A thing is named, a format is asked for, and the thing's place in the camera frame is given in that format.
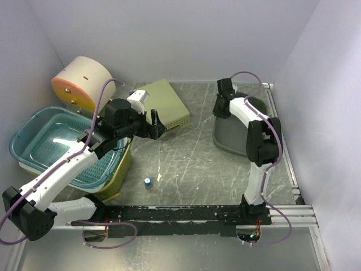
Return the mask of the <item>pale green perforated basket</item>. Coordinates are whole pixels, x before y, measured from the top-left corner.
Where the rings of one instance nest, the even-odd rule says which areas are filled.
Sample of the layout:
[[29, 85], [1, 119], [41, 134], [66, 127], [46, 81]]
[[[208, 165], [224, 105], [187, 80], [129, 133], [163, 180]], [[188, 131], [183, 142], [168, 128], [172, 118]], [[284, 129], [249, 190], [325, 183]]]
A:
[[135, 88], [134, 91], [144, 90], [149, 94], [149, 98], [144, 103], [144, 110], [147, 113], [147, 121], [151, 120], [151, 109], [156, 109], [160, 121], [166, 126], [168, 133], [187, 127], [191, 123], [190, 112], [181, 101], [170, 83], [165, 79], [152, 82]]

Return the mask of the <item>dark grey basin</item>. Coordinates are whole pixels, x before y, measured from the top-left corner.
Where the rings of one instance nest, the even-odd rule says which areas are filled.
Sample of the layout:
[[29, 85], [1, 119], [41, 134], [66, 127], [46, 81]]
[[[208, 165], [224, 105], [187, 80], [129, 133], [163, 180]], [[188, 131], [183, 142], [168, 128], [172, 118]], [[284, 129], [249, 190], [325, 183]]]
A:
[[248, 126], [251, 121], [267, 116], [267, 108], [258, 98], [245, 99], [244, 93], [217, 95], [213, 108], [215, 123], [213, 143], [216, 147], [239, 156], [246, 156]]

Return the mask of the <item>large olive green container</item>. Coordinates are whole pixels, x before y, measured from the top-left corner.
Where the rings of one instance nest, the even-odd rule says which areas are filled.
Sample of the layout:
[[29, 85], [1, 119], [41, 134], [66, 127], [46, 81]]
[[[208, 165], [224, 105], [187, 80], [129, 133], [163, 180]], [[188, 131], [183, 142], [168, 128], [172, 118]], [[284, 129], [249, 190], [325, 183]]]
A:
[[98, 192], [96, 196], [101, 198], [110, 198], [120, 192], [124, 179], [132, 163], [131, 144], [129, 144], [124, 151], [121, 161], [114, 171], [110, 181]]

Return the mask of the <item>white perforated basket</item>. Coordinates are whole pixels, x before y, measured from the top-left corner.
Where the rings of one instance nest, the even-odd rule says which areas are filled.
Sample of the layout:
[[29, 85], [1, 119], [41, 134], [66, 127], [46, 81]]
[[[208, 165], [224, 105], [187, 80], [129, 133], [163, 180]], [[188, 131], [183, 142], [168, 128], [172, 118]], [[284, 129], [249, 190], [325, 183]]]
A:
[[[22, 162], [19, 162], [19, 165], [20, 167], [22, 167], [25, 171], [27, 171], [28, 173], [30, 174], [33, 174], [35, 176], [38, 176], [40, 174], [42, 174], [41, 171], [35, 169], [35, 168], [32, 168], [30, 166], [27, 166], [25, 165], [24, 163]], [[84, 191], [84, 192], [88, 192], [88, 193], [97, 193], [99, 192], [104, 186], [105, 186], [105, 183], [99, 185], [99, 186], [95, 186], [95, 187], [91, 187], [91, 188], [83, 188], [83, 187], [79, 187], [77, 185], [75, 185], [73, 182], [71, 182], [68, 186], [72, 187], [72, 188], [76, 188], [76, 189], [79, 189], [81, 191]]]

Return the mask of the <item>teal transparent basin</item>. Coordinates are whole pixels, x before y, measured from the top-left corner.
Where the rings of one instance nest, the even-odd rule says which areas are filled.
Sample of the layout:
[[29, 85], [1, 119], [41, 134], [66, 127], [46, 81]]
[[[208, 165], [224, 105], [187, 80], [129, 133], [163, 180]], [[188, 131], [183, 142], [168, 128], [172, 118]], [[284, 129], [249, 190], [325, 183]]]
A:
[[[91, 119], [63, 107], [50, 106], [36, 111], [9, 142], [9, 152], [18, 162], [44, 172], [76, 143], [78, 136], [91, 125]], [[82, 171], [72, 182], [83, 188], [99, 186], [110, 180], [123, 153], [126, 141], [92, 166]]]

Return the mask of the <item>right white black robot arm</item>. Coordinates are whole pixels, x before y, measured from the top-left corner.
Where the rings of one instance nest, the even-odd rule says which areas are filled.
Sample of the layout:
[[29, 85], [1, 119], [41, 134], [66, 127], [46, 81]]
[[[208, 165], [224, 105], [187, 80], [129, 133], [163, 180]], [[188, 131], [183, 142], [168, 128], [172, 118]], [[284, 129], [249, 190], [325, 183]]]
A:
[[213, 114], [222, 118], [233, 115], [247, 127], [246, 155], [250, 161], [249, 181], [240, 205], [222, 208], [218, 217], [226, 225], [253, 225], [258, 219], [269, 224], [264, 193], [271, 169], [283, 154], [280, 120], [263, 114], [247, 97], [237, 97], [230, 78], [218, 80], [217, 87]]

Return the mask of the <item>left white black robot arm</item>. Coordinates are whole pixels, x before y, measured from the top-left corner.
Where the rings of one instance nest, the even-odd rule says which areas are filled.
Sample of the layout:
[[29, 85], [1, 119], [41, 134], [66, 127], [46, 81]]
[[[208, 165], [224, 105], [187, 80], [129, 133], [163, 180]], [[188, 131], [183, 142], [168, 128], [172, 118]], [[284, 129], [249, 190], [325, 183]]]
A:
[[141, 102], [110, 101], [104, 115], [94, 116], [90, 129], [55, 164], [20, 189], [9, 187], [3, 192], [6, 214], [1, 224], [10, 220], [30, 241], [68, 222], [85, 220], [92, 225], [101, 224], [105, 210], [95, 196], [60, 203], [54, 199], [82, 171], [115, 149], [119, 140], [133, 136], [156, 140], [166, 132], [157, 110], [151, 110], [150, 123], [146, 116]]

